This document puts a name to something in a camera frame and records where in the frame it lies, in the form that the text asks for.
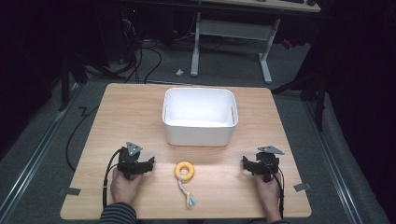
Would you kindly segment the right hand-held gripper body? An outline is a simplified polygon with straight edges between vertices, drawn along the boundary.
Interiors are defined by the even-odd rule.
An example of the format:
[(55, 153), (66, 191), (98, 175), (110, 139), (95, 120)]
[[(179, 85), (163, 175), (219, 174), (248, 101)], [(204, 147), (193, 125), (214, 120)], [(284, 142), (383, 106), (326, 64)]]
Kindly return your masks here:
[(279, 158), (277, 155), (284, 155), (284, 152), (274, 146), (259, 147), (258, 150), (256, 160), (262, 165), (263, 181), (268, 183), (273, 180), (278, 172)]

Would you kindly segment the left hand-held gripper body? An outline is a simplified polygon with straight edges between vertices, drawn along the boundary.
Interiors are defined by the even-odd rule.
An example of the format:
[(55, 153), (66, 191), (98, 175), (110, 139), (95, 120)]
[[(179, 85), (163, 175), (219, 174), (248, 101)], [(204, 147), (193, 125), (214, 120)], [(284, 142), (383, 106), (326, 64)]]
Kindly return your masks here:
[(141, 165), (138, 161), (143, 148), (132, 142), (127, 142), (125, 147), (120, 149), (117, 168), (123, 173), (126, 179), (131, 179), (132, 175), (142, 173)]

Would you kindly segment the yellow ring rope toy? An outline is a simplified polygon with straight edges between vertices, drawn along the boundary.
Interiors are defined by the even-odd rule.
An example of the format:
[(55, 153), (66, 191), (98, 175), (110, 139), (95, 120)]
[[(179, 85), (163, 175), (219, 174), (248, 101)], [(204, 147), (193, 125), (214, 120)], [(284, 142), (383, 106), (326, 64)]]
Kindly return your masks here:
[(174, 169), (174, 175), (177, 179), (179, 189), (185, 196), (186, 207), (190, 208), (194, 206), (196, 204), (195, 199), (192, 197), (191, 193), (184, 187), (184, 185), (191, 181), (194, 177), (193, 165), (188, 161), (179, 162)]

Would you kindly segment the white plastic bin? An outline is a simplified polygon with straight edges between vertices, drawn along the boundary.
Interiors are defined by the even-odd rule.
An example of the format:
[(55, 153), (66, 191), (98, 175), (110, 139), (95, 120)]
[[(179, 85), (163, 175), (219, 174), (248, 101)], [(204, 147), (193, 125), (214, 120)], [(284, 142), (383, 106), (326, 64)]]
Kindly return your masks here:
[(234, 94), (213, 88), (171, 88), (163, 99), (163, 124), (170, 145), (223, 147), (238, 124)]

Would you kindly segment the person's left hand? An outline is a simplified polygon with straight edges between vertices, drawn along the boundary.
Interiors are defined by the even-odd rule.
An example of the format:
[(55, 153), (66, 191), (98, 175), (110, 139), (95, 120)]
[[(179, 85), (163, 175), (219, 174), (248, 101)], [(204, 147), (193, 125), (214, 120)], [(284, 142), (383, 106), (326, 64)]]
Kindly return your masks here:
[(114, 169), (110, 185), (113, 201), (131, 204), (137, 195), (142, 179), (142, 175), (137, 175), (133, 180), (129, 180), (118, 169)]

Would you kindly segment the person's right hand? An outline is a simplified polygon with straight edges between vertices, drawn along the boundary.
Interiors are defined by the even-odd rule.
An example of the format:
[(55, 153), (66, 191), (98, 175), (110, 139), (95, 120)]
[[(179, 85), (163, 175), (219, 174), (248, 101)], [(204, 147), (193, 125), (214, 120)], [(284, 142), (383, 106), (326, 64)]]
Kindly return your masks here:
[(268, 223), (275, 223), (282, 219), (279, 212), (280, 188), (276, 179), (264, 182), (261, 175), (254, 175), (257, 185), (259, 199)]

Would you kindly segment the black metal stand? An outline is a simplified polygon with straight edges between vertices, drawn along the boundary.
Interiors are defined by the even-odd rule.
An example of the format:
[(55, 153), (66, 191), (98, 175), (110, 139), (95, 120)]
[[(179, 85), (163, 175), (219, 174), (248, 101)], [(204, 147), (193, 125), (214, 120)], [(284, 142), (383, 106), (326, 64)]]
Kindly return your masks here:
[(61, 111), (64, 111), (66, 107), (71, 103), (70, 77), (72, 77), (78, 85), (84, 86), (87, 83), (88, 76), (85, 70), (86, 65), (92, 67), (103, 75), (115, 79), (121, 79), (121, 76), (117, 75), (115, 72), (104, 68), (99, 63), (89, 60), (88, 58), (80, 54), (74, 53), (65, 55), (62, 60), (61, 71)]
[(325, 109), (324, 103), (328, 75), (329, 62), (324, 60), (322, 63), (318, 63), (317, 67), (309, 72), (306, 76), (297, 77), (293, 81), (271, 90), (271, 93), (280, 94), (283, 91), (297, 89), (300, 87), (302, 90), (300, 93), (300, 98), (303, 101), (314, 100), (316, 102), (314, 120), (317, 128), (322, 132), (322, 119)]

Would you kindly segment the black computer tower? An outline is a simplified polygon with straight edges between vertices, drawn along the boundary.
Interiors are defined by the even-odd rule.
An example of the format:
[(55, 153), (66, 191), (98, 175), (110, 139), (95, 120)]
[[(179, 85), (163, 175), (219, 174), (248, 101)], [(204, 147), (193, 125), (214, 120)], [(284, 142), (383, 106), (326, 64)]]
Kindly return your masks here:
[(125, 60), (131, 62), (139, 46), (139, 16), (135, 7), (120, 7), (121, 28), (125, 40)]

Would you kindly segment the white-framed desk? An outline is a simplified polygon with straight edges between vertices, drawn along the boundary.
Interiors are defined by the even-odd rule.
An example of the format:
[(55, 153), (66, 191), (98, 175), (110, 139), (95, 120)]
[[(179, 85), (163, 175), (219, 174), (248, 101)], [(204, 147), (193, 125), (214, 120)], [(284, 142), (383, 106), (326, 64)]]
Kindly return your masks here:
[[(302, 13), (303, 15), (314, 15), (321, 11), (321, 7), (316, 3), (309, 6), (306, 0), (303, 4), (293, 4), (279, 0), (192, 0), (199, 7), (247, 7), (248, 9), (258, 9), (260, 12), (267, 10), (275, 13)], [(195, 14), (195, 34), (194, 49), (191, 58), (191, 76), (197, 77), (199, 74), (200, 61), (200, 37), (202, 35), (212, 35), (221, 37), (240, 38), (248, 40), (264, 41), (266, 45), (263, 52), (258, 54), (261, 65), (262, 76), (266, 84), (272, 83), (267, 57), (276, 37), (280, 17), (275, 16), (265, 24), (252, 23), (247, 21), (226, 21), (225, 19), (202, 19), (201, 12)]]

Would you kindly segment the metal floor rail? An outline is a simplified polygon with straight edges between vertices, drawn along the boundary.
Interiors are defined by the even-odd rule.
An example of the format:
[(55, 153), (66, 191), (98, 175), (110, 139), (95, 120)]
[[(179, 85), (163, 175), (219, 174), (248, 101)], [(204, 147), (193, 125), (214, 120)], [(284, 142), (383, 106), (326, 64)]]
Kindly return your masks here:
[(343, 205), (344, 211), (346, 212), (349, 223), (362, 224), (361, 215), (352, 198), (349, 187), (347, 186), (347, 183), (343, 178), (342, 173), (336, 163), (336, 160), (330, 150), (330, 146), (325, 138), (324, 132), (319, 129), (316, 123), (314, 107), (311, 103), (307, 102), (303, 102), (303, 107), (319, 140), (326, 167), (332, 179), (338, 198)]
[(72, 173), (64, 159), (64, 144), (73, 106), (85, 90), (72, 86), (71, 101), (61, 103), (61, 88), (29, 120), (0, 161), (0, 224), (56, 221), (64, 202), (63, 190)]

